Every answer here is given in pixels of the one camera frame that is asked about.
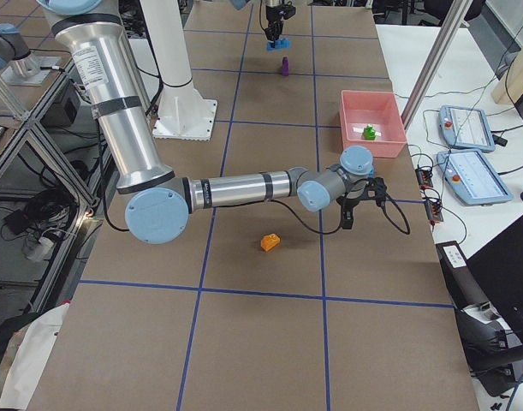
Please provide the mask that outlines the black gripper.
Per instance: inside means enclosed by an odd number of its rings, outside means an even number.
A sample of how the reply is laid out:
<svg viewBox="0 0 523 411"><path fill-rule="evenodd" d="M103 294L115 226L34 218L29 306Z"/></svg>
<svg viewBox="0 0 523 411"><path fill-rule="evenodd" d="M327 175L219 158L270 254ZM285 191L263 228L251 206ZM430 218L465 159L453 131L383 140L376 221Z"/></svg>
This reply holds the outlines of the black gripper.
<svg viewBox="0 0 523 411"><path fill-rule="evenodd" d="M382 211L386 211L387 186L382 177L371 177L360 190L360 195L352 198L344 194L336 199L340 206L340 229L351 229L354 225L354 208L361 201L374 201Z"/></svg>
<svg viewBox="0 0 523 411"><path fill-rule="evenodd" d="M279 39L283 22L292 18L296 13L296 7L292 3L271 3L265 5L265 16L267 27L264 34L267 39Z"/></svg>

